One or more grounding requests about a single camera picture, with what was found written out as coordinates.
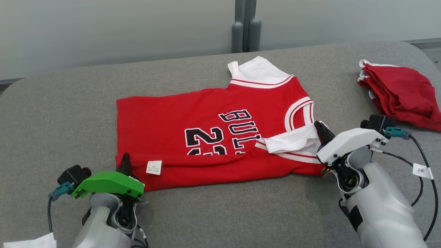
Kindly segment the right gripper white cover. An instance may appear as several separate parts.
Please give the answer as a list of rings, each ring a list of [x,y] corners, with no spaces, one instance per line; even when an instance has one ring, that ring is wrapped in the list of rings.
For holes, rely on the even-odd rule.
[[[331,165],[339,157],[356,149],[368,145],[379,147],[389,141],[388,138],[373,129],[354,128],[335,136],[321,121],[315,121],[314,126],[321,143],[317,157],[325,165]]]

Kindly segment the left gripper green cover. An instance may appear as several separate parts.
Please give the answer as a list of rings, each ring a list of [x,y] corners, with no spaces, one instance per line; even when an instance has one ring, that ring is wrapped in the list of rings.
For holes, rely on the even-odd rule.
[[[139,198],[144,193],[145,185],[131,177],[132,175],[130,155],[124,153],[118,172],[99,172],[84,179],[71,193],[71,196],[76,199],[84,199],[91,193],[109,193]]]

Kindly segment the red basketball jersey white sleeves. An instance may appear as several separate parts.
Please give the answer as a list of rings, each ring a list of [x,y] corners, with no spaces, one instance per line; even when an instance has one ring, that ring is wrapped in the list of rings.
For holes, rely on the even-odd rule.
[[[226,88],[117,104],[117,165],[123,155],[146,192],[321,176],[314,101],[295,75],[266,58],[228,64]]]

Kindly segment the red shorts with white trim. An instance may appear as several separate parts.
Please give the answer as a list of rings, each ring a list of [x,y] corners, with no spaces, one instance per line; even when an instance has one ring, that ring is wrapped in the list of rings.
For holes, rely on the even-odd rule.
[[[360,86],[378,112],[395,121],[441,132],[441,110],[430,80],[418,71],[405,66],[359,61]]]

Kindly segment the white cloth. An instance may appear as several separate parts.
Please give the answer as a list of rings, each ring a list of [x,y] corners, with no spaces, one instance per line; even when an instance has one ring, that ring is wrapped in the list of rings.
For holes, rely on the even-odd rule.
[[[57,248],[53,233],[33,240],[23,240],[3,243],[3,248]]]

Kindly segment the grey round-foot partition post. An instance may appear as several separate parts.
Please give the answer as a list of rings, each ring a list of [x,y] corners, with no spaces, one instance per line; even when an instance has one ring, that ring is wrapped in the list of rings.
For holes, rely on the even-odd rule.
[[[243,52],[246,0],[235,0],[235,17],[232,24],[232,53]]]
[[[257,0],[245,0],[244,13],[244,52],[260,50],[260,34],[262,21],[256,17]]]

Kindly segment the grey partition base rail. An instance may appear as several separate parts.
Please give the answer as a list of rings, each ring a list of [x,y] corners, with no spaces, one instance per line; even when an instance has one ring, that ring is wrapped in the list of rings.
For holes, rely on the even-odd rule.
[[[412,44],[424,52],[441,72],[441,38],[406,40],[403,42]]]
[[[20,81],[23,79],[24,79],[23,77],[20,77],[20,78],[9,79],[9,80],[0,80],[0,92],[5,91],[13,83],[16,83],[17,81]]]

